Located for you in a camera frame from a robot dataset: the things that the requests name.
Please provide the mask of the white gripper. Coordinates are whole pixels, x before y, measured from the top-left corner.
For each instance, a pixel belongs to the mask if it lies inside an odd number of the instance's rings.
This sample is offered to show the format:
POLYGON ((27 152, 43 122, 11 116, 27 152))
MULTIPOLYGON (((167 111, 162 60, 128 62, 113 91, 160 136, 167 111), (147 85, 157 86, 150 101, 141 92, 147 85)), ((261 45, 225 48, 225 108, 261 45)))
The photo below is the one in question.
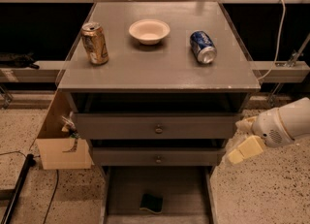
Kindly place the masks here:
POLYGON ((227 154, 228 161, 233 165, 263 153, 266 145, 280 147, 295 141, 286 130, 279 108, 262 112, 257 117, 243 118, 235 125, 239 131, 257 136, 249 136, 227 154))

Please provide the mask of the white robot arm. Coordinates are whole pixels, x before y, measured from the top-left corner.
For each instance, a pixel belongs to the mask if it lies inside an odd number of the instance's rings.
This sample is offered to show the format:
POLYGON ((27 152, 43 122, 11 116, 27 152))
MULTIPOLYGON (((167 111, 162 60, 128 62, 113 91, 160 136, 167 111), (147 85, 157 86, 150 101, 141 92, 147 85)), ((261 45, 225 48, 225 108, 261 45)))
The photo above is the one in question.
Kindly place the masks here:
POLYGON ((310 136, 310 99, 307 97, 235 123, 244 136, 226 153, 226 162, 239 164, 267 148, 293 144, 310 136))

